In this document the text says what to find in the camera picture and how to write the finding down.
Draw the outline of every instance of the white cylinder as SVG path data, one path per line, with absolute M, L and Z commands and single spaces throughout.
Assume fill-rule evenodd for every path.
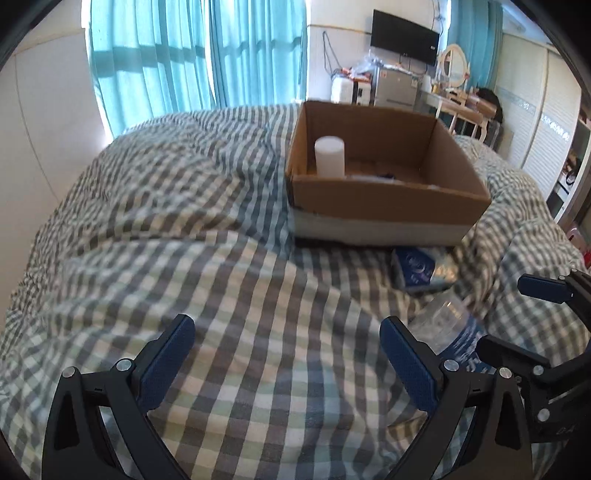
M 314 144 L 319 177 L 339 179 L 345 176 L 345 142 L 339 137 L 321 137 Z

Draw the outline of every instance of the blue package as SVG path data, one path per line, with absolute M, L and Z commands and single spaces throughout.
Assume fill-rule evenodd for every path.
M 395 248 L 391 267 L 394 286 L 408 292 L 445 290 L 458 276 L 458 267 L 445 248 Z

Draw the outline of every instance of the blue gripper pad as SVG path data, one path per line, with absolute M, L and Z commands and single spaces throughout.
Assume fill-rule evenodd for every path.
M 166 392 L 195 343 L 194 321 L 186 315 L 182 315 L 182 317 L 172 332 L 167 330 L 163 333 L 162 337 L 170 336 L 160 350 L 154 354 L 154 359 L 139 379 L 137 400 L 139 409 L 144 413 L 158 408 L 162 403 Z
M 437 383 L 389 319 L 382 321 L 379 340 L 415 406 L 428 415 L 433 414 L 437 408 Z
M 522 275 L 517 282 L 519 293 L 535 299 L 551 301 L 552 303 L 564 303 L 569 301 L 573 294 L 564 281 L 540 278 L 533 275 Z

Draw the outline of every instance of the television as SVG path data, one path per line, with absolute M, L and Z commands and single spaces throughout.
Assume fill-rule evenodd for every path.
M 438 45 L 439 33 L 403 18 L 374 10 L 372 47 L 394 51 L 435 66 Z

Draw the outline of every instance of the plaid comforter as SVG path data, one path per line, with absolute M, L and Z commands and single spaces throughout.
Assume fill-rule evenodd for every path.
M 192 478 L 383 478 L 404 453 L 424 413 L 378 329 L 430 297 L 394 290 L 384 251 L 296 248 L 283 178 L 296 117 L 274 106 L 141 125 L 41 228 L 0 338 L 0 428 L 33 479 L 62 370 L 134 357 L 177 313 L 197 341 L 150 418 Z M 493 202 L 454 251 L 455 290 L 491 334 L 553 364 L 582 353 L 589 335 L 568 308 L 517 291 L 523 273 L 583 268 L 579 253 L 531 178 L 457 141 Z M 534 446 L 538 474 L 556 451 Z M 120 440 L 118 452 L 133 471 Z

